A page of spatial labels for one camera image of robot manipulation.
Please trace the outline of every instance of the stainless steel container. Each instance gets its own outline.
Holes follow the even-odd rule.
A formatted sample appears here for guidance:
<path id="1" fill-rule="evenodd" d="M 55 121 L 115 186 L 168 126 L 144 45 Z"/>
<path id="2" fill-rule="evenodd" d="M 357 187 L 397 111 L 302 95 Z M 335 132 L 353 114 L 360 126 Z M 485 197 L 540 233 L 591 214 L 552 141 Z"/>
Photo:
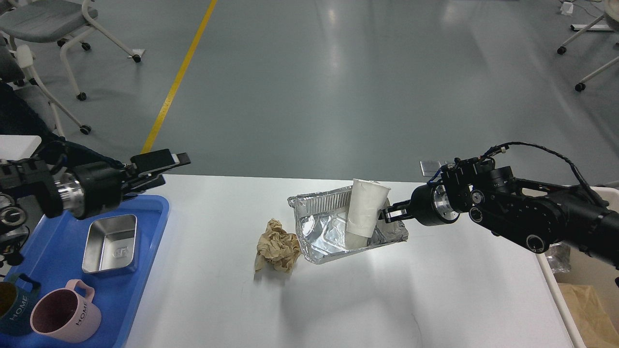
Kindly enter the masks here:
<path id="1" fill-rule="evenodd" d="M 137 217 L 107 217 L 90 224 L 82 271 L 94 276 L 117 276 L 137 269 Z"/>
<path id="2" fill-rule="evenodd" d="M 348 248 L 346 221 L 351 192 L 352 187 L 347 186 L 288 198 L 288 205 L 295 210 L 295 231 L 301 251 L 309 262 L 321 264 L 409 238 L 402 222 L 385 224 L 379 220 L 366 246 Z"/>

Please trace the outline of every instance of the pink mug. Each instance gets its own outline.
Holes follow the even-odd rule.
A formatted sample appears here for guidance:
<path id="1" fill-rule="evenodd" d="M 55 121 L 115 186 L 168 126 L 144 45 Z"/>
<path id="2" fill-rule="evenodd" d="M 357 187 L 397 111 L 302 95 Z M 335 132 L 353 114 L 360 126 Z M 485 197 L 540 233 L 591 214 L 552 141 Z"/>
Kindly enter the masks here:
<path id="1" fill-rule="evenodd" d="M 75 291 L 76 286 L 86 290 L 86 297 Z M 94 296 L 95 289 L 80 279 L 71 279 L 35 305 L 30 315 L 32 330 L 65 342 L 86 341 L 101 324 L 101 311 L 92 303 Z"/>

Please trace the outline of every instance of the dark green mug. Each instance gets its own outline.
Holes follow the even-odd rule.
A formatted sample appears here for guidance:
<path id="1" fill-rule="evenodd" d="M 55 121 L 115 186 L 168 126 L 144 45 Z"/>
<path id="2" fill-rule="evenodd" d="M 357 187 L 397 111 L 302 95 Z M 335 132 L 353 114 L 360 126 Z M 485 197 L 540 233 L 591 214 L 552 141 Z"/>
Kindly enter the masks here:
<path id="1" fill-rule="evenodd" d="M 32 290 L 15 285 L 17 278 L 32 284 Z M 35 282 L 23 273 L 11 274 L 0 282 L 0 333 L 21 336 L 32 332 L 30 314 L 37 304 L 41 283 Z"/>

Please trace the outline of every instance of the blue tray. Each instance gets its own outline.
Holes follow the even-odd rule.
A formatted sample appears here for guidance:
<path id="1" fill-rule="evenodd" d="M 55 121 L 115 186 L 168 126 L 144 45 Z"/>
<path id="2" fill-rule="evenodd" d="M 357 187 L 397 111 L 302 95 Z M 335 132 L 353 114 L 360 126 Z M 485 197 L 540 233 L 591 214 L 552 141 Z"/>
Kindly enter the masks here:
<path id="1" fill-rule="evenodd" d="M 26 273 L 41 282 L 39 299 L 64 287 L 69 279 L 82 279 L 95 288 L 93 303 L 101 310 L 101 326 L 82 343 L 72 344 L 30 333 L 25 336 L 0 334 L 0 346 L 11 348 L 122 347 L 129 336 L 137 306 L 149 277 L 157 248 L 168 221 L 170 205 L 161 196 L 141 194 L 121 203 L 117 210 L 85 220 L 76 220 L 68 212 L 54 219 L 44 217 L 22 249 L 25 260 L 9 274 Z M 82 272 L 84 246 L 90 224 L 97 219 L 117 215 L 137 216 L 139 255 L 134 273 L 97 278 Z M 29 289 L 21 281 L 17 283 Z"/>

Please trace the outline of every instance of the foil container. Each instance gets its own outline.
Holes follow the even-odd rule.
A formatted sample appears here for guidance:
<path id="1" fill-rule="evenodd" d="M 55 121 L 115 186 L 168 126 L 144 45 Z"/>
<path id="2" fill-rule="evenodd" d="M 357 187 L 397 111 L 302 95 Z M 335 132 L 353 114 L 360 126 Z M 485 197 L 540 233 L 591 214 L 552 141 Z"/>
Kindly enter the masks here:
<path id="1" fill-rule="evenodd" d="M 301 194 L 288 198 L 295 210 L 295 232 L 306 260 L 322 264 L 409 239 L 409 231 L 401 221 L 386 224 L 379 220 L 367 245 L 346 247 L 346 221 L 352 186 L 327 192 Z"/>

